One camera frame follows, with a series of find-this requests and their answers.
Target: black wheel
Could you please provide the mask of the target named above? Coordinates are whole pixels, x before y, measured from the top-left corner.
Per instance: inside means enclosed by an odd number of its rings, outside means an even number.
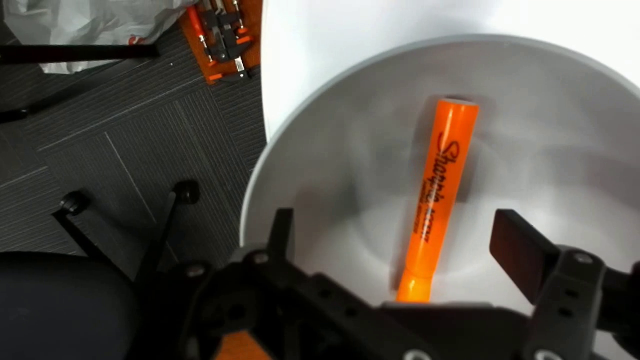
[[[197,180],[184,180],[175,185],[181,203],[197,203],[200,200],[200,184]]]
[[[88,203],[91,200],[83,191],[71,191],[61,200],[61,207],[68,214],[81,214]]]

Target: white plastic bag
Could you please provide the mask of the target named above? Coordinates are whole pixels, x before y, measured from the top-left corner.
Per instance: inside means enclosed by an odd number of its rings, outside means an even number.
[[[20,44],[154,41],[186,5],[198,0],[4,0],[4,22]],[[42,64],[49,74],[72,74],[108,61]]]

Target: orange highlighter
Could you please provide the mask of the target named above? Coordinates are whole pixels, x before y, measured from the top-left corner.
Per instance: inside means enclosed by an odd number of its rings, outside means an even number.
[[[440,98],[428,144],[399,301],[428,301],[480,106]]]

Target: gray floor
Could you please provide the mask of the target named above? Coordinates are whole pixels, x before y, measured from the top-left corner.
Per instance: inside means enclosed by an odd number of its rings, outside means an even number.
[[[13,41],[7,28],[0,41]],[[168,258],[222,263],[230,255],[245,185],[265,146],[261,69],[253,79],[208,86],[176,28],[159,44],[159,59],[81,75],[0,66],[4,110],[98,81],[31,120],[0,124],[0,252],[78,254],[50,212],[62,194],[83,188],[92,205],[76,223],[132,271],[173,184],[197,177],[203,200],[181,212]]]

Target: highlighter cap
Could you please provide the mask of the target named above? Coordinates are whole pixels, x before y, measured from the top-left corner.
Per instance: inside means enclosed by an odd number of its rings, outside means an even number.
[[[423,303],[426,303],[430,293],[433,293],[430,277],[403,275],[397,299],[399,301],[423,301]]]

